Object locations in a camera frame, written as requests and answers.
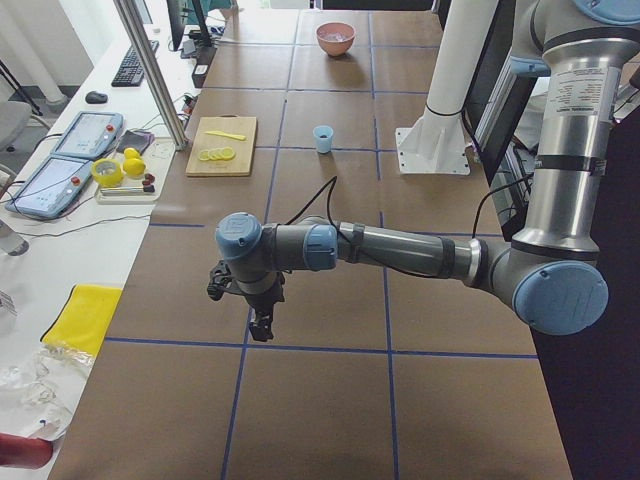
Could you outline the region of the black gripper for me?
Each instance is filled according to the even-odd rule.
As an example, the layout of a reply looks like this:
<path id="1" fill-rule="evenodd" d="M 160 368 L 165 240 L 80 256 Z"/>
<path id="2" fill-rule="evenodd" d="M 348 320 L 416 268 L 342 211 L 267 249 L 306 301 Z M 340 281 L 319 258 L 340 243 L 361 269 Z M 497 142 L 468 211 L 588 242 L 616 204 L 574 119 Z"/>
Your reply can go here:
<path id="1" fill-rule="evenodd" d="M 245 298 L 253 308 L 255 319 L 249 323 L 252 339 L 257 342 L 268 342 L 273 339 L 271 320 L 274 305 L 284 302 L 285 278 L 282 273 L 273 273 L 268 287 L 260 293 L 247 293 Z"/>

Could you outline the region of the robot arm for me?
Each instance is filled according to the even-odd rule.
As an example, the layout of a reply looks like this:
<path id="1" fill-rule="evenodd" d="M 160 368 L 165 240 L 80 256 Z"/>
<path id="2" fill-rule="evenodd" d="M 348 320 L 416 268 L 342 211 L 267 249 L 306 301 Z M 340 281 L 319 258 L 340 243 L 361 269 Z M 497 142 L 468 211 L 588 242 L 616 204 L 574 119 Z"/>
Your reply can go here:
<path id="1" fill-rule="evenodd" d="M 226 216 L 215 239 L 221 260 L 207 292 L 242 296 L 254 315 L 253 339 L 269 341 L 285 274 L 322 271 L 338 261 L 383 266 L 403 274 L 456 279 L 509 306 L 531 328 L 570 335 L 604 313 L 609 290 L 596 268 L 591 224 L 622 67 L 639 50 L 635 1 L 520 1 L 511 68 L 549 78 L 534 170 L 511 187 L 505 215 L 523 214 L 509 241 L 458 242 L 299 213 L 262 224 L 241 212 Z"/>

